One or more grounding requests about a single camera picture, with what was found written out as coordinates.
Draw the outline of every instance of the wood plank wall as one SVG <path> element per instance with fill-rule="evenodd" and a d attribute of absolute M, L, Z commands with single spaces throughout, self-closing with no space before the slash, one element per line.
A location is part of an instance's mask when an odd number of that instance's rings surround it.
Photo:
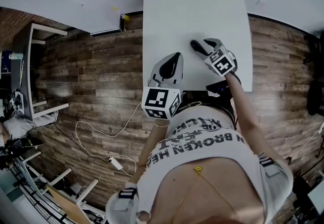
<path fill-rule="evenodd" d="M 309 52 L 304 34 L 289 27 L 249 18 L 253 44 L 253 91 L 249 94 L 269 143 L 283 156 L 296 152 L 319 129 L 323 118 L 309 116 L 306 97 L 312 81 L 311 65 L 302 61 Z M 107 134 L 119 131 L 133 113 L 142 95 L 142 16 L 133 16 L 126 32 L 91 37 L 79 30 L 48 41 L 44 50 L 32 53 L 35 100 L 50 104 L 69 102 L 59 112 L 57 126 L 76 143 L 75 124 L 87 121 Z M 86 149 L 102 156 L 128 155 L 138 160 L 152 121 L 137 110 L 124 132 L 107 137 L 79 123 L 78 136 Z M 92 205 L 104 209 L 108 198 L 123 187 L 128 177 L 114 167 L 87 156 L 50 125 L 33 134 L 43 140 L 42 154 L 32 165 L 49 178 L 72 168 L 70 181 L 82 185 L 97 178 L 99 183 L 87 196 Z M 296 173 L 316 162 L 320 145 L 315 136 L 293 156 Z M 120 158 L 132 174 L 134 164 Z M 314 181 L 316 168 L 305 178 Z M 275 218 L 284 223 L 293 214 L 292 194 Z"/>

